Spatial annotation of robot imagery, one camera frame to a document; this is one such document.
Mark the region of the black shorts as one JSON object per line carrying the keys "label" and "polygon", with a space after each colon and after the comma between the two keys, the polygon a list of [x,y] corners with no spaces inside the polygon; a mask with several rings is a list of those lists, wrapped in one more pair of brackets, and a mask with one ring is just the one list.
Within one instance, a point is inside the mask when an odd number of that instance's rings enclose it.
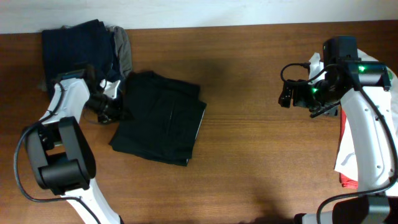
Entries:
{"label": "black shorts", "polygon": [[125,87],[123,106],[131,118],[119,122],[113,150],[187,166],[206,110],[200,86],[147,71],[132,73]]}

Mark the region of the red and white shirt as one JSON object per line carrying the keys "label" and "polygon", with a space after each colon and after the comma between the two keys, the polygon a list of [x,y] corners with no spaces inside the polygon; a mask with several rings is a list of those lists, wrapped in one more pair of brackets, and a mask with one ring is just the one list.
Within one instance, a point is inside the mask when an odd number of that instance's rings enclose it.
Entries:
{"label": "red and white shirt", "polygon": [[[360,49],[358,49],[358,56],[364,61],[378,61]],[[397,136],[397,75],[389,67],[387,67],[387,71],[392,83],[392,90],[390,91],[391,114]],[[340,183],[343,188],[358,189],[358,168],[351,129],[345,112],[342,111],[341,114],[340,142],[335,162],[335,171],[340,173]]]}

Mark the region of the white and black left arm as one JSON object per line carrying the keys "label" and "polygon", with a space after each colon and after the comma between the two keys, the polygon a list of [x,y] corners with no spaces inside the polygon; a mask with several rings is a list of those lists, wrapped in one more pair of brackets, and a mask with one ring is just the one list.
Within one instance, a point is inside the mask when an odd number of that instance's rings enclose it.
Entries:
{"label": "white and black left arm", "polygon": [[[14,176],[22,195],[37,203],[68,202],[85,223],[122,223],[106,201],[96,181],[94,154],[80,128],[86,109],[98,116],[99,124],[127,118],[118,87],[86,64],[51,79],[54,94],[43,117],[26,127],[13,158]],[[21,149],[27,152],[35,181],[50,190],[52,198],[34,198],[22,186],[18,171]]]}

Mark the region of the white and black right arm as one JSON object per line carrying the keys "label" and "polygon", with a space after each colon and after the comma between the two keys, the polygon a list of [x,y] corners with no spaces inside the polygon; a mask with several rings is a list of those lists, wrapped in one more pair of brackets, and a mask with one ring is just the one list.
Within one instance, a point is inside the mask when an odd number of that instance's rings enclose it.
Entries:
{"label": "white and black right arm", "polygon": [[397,136],[391,109],[392,80],[382,62],[359,56],[354,37],[333,37],[318,55],[301,63],[308,80],[283,81],[279,104],[299,106],[311,118],[341,108],[349,122],[358,190],[323,201],[295,223],[397,223]]}

